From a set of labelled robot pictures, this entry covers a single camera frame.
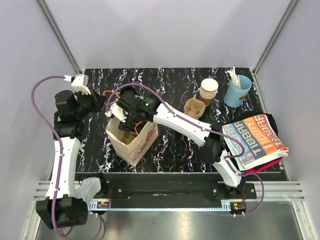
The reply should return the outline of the paper bag orange handles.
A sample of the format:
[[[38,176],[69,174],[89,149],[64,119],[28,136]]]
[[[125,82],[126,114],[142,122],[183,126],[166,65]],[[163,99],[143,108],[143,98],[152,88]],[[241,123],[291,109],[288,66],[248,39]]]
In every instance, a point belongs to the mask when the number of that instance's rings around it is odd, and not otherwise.
[[[119,129],[121,123],[116,117],[110,117],[105,132],[116,154],[132,166],[136,166],[158,137],[158,125],[147,122],[139,135]]]

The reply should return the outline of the pulp cup carrier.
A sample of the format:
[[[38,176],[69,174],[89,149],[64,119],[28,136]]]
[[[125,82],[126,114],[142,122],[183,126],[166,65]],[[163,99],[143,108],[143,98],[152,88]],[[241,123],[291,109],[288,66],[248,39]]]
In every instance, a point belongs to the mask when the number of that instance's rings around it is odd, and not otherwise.
[[[184,105],[184,114],[198,120],[204,114],[206,105],[201,100],[190,98]]]

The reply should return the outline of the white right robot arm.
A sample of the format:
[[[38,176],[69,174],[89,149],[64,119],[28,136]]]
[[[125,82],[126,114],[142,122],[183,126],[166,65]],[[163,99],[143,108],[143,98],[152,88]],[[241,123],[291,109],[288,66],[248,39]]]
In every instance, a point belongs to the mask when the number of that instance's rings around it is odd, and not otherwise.
[[[120,90],[116,105],[121,112],[118,117],[120,130],[137,136],[148,122],[175,130],[200,147],[200,153],[222,176],[230,197],[236,199],[244,194],[246,179],[227,160],[230,157],[221,140],[226,136],[224,133],[213,130],[209,123],[174,109],[152,92],[145,98],[139,97],[131,85]]]

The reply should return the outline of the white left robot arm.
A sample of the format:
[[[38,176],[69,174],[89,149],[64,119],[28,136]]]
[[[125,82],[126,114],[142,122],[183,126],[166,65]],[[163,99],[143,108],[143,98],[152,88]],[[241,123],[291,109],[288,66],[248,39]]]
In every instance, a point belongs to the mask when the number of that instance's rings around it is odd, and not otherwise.
[[[57,108],[53,118],[54,165],[45,199],[36,203],[37,214],[51,230],[84,225],[92,199],[108,194],[107,182],[101,173],[85,178],[80,187],[75,188],[83,118],[89,113],[100,112],[106,96],[93,90],[88,95],[63,90],[54,99]]]

